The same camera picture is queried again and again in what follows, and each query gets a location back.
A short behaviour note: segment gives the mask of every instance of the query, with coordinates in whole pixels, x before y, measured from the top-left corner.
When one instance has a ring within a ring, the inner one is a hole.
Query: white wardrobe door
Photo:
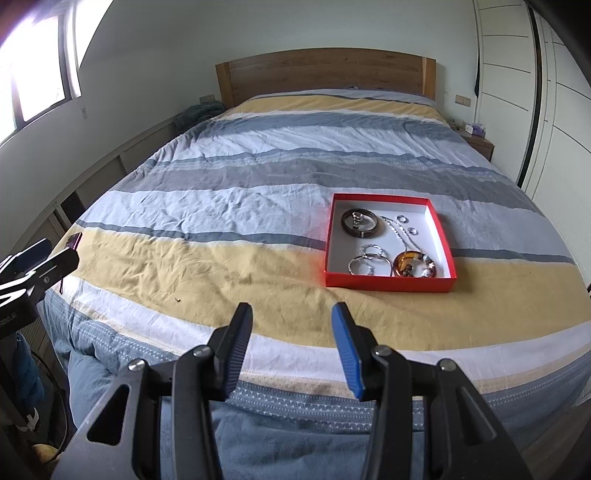
[[[479,0],[478,8],[483,65],[477,120],[495,144],[492,163],[517,181],[535,99],[531,22],[521,0]]]
[[[591,283],[591,87],[553,33],[556,114],[533,200],[552,221]]]

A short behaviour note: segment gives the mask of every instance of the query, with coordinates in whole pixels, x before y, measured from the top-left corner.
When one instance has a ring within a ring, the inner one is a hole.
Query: cable
[[[58,392],[58,395],[60,396],[61,407],[62,407],[62,410],[64,412],[64,421],[66,422],[66,426],[64,428],[64,437],[61,440],[60,446],[57,448],[57,451],[55,452],[55,454],[48,461],[43,462],[43,465],[46,465],[46,464],[52,462],[53,460],[55,460],[57,458],[57,456],[61,452],[64,451],[64,447],[66,446],[66,440],[68,439],[68,434],[69,434],[68,412],[66,410],[66,399],[64,398],[64,394],[63,394],[60,386],[57,384],[57,380],[53,376],[53,373],[51,373],[51,370],[49,369],[49,367],[45,363],[45,360],[43,360],[43,358],[41,358],[39,356],[39,354],[37,354],[33,350],[31,350],[31,353],[37,358],[37,360],[39,360],[41,362],[41,364],[43,365],[43,367],[45,367],[45,370],[47,371],[47,376],[49,377],[49,380],[53,384],[53,388],[55,388],[56,391]]]

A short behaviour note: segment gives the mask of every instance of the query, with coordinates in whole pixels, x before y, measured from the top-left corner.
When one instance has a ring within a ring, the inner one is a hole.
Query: bed
[[[83,232],[80,267],[40,311],[74,421],[131,359],[174,359],[248,301],[241,380],[213,407],[225,477],[358,478],[373,407],[352,397],[333,343],[343,300],[407,358],[456,360],[545,478],[561,458],[544,435],[588,394],[591,304],[551,223],[435,108],[435,60],[315,48],[216,70],[230,109],[157,151],[67,233]],[[453,291],[325,288],[336,192],[429,198]],[[420,399],[413,431],[418,478]]]

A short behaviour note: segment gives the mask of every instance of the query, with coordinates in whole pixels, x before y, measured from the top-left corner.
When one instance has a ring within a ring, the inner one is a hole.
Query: red box
[[[348,235],[340,224],[342,213],[350,208],[366,208],[376,215],[396,218],[404,215],[409,219],[405,226],[421,225],[413,241],[436,263],[437,276],[434,278],[389,277],[386,275],[351,275],[348,259],[359,254],[361,244],[386,246],[388,258],[404,250],[400,240],[389,228],[382,226],[379,233],[371,238],[355,238]],[[327,287],[343,287],[355,290],[420,291],[444,293],[452,289],[457,280],[456,266],[447,243],[441,222],[431,201],[419,197],[399,195],[335,193],[330,208],[330,220],[324,253],[324,280]]]

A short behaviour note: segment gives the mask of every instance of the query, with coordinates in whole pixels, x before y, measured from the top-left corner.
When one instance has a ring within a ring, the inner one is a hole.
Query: phone
[[[82,238],[82,232],[74,233],[74,235],[70,235],[68,240],[66,241],[66,248],[71,248],[72,250],[76,250],[78,248],[78,244],[80,243],[80,238]],[[64,279],[60,280],[60,295],[64,293]]]

